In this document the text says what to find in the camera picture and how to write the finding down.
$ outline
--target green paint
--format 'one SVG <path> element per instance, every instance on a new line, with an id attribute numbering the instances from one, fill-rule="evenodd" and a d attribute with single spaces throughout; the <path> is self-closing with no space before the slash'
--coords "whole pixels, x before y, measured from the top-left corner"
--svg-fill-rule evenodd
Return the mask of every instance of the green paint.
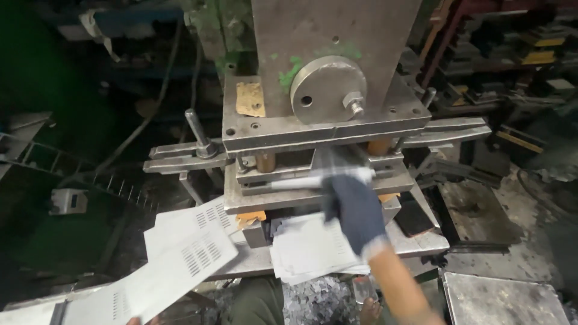
<path id="1" fill-rule="evenodd" d="M 279 84 L 283 88 L 283 91 L 288 94 L 289 89 L 291 88 L 291 83 L 293 82 L 293 78 L 303 68 L 303 61 L 300 57 L 291 57 L 289 59 L 291 63 L 293 63 L 293 68 L 287 71 L 287 73 L 279 72 Z"/>
<path id="2" fill-rule="evenodd" d="M 339 44 L 322 47 L 318 50 L 314 50 L 313 54 L 316 57 L 342 56 L 352 60 L 360 59 L 362 56 L 361 52 L 353 42 L 339 42 Z"/>

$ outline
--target hand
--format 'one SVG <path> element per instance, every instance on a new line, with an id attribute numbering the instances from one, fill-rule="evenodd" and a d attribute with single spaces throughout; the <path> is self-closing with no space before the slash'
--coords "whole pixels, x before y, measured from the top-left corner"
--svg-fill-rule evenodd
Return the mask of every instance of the hand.
<path id="1" fill-rule="evenodd" d="M 324 179 L 322 188 L 325 220 L 339 219 L 341 230 L 355 254 L 368 259 L 376 253 L 372 252 L 374 246 L 389 244 L 381 202 L 372 189 L 346 175 Z"/>
<path id="2" fill-rule="evenodd" d="M 150 322 L 146 323 L 145 325 L 160 325 L 161 322 L 158 318 L 158 316 L 153 317 L 153 319 L 150 320 Z M 140 318 L 138 317 L 133 317 L 131 318 L 131 320 L 128 321 L 127 325 L 140 325 Z"/>

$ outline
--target worker's leg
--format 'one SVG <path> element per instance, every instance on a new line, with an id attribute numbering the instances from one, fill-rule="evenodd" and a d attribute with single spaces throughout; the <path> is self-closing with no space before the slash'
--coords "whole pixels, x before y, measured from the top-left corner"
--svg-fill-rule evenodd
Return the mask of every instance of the worker's leg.
<path id="1" fill-rule="evenodd" d="M 283 288 L 274 276 L 241 280 L 223 325 L 283 325 Z"/>

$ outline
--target gloved hand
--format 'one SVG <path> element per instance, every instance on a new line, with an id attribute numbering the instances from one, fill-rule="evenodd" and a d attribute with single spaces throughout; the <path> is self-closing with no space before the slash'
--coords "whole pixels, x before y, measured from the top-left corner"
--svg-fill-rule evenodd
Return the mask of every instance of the gloved hand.
<path id="1" fill-rule="evenodd" d="M 375 192 L 358 179 L 338 175 L 323 180 L 325 221 L 338 218 L 353 252 L 370 259 L 390 241 Z"/>

